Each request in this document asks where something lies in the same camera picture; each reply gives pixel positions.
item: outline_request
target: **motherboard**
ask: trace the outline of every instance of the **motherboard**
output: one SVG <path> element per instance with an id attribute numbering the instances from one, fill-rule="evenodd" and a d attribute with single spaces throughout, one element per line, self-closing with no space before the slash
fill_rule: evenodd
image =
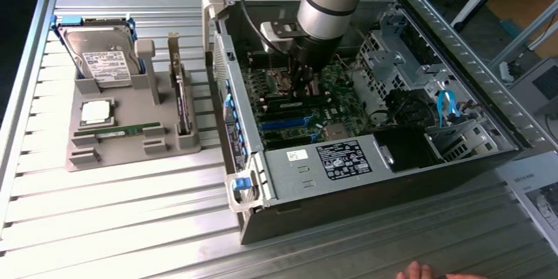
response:
<path id="1" fill-rule="evenodd" d="M 321 73 L 319 95 L 293 98 L 286 67 L 246 69 L 243 79 L 267 150 L 357 136 L 366 127 L 363 103 L 339 63 Z"/>

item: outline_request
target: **human hand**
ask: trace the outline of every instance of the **human hand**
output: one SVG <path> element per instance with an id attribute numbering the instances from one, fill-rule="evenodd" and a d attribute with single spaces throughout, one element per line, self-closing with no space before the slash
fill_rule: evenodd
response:
<path id="1" fill-rule="evenodd" d="M 429 265 L 422 265 L 414 261 L 408 267 L 409 277 L 401 272 L 397 279 L 434 279 L 433 270 Z M 486 279 L 484 276 L 474 274 L 446 274 L 446 279 Z"/>

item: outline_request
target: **hard disk drive label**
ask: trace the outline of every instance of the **hard disk drive label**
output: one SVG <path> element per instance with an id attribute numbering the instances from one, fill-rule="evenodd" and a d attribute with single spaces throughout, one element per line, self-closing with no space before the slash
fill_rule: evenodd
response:
<path id="1" fill-rule="evenodd" d="M 84 52 L 83 55 L 98 82 L 130 80 L 130 70 L 123 52 Z"/>
<path id="2" fill-rule="evenodd" d="M 331 180 L 358 176 L 373 171 L 357 140 L 319 146 L 315 149 Z"/>

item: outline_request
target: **metal table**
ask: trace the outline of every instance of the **metal table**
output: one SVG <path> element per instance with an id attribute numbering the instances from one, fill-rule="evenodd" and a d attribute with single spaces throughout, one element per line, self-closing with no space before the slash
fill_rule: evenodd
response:
<path id="1" fill-rule="evenodd" d="M 418 259 L 437 273 L 556 278 L 557 263 L 518 202 L 489 173 L 444 195 L 239 245 L 202 53 L 201 0 L 39 0 L 0 132 L 3 278 L 394 278 Z M 125 16 L 167 34 L 195 81 L 198 154 L 67 172 L 75 67 L 50 16 Z"/>

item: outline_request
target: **blue ram slot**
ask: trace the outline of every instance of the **blue ram slot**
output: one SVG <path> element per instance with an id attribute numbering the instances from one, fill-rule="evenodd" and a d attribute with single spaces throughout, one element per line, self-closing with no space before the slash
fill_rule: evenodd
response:
<path id="1" fill-rule="evenodd" d="M 277 130 L 285 129 L 287 127 L 302 127 L 303 125 L 309 125 L 311 118 L 313 116 L 298 119 L 290 119 L 279 122 L 266 122 L 262 123 L 262 130 Z"/>

